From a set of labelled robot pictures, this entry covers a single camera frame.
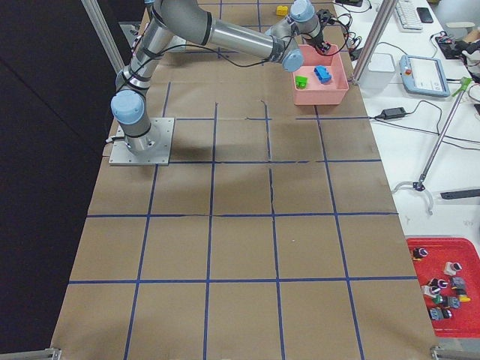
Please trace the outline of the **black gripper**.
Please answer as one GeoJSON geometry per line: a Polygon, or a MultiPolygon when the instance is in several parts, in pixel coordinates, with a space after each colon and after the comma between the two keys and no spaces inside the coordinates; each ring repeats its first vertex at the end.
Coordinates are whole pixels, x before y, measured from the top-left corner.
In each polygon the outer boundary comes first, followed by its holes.
{"type": "Polygon", "coordinates": [[[323,30],[321,28],[316,29],[315,36],[313,37],[313,48],[321,55],[324,56],[325,53],[329,53],[332,45],[324,40],[323,30]],[[327,43],[325,45],[325,51],[321,48],[323,43],[327,43]]]}

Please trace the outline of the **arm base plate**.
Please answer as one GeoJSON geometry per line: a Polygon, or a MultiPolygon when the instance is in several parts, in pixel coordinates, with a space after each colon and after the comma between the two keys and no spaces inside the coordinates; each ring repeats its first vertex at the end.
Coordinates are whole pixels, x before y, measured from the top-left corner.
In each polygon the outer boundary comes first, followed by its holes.
{"type": "Polygon", "coordinates": [[[168,166],[170,162],[175,119],[150,118],[149,132],[139,138],[128,137],[120,126],[112,142],[111,166],[168,166]]]}

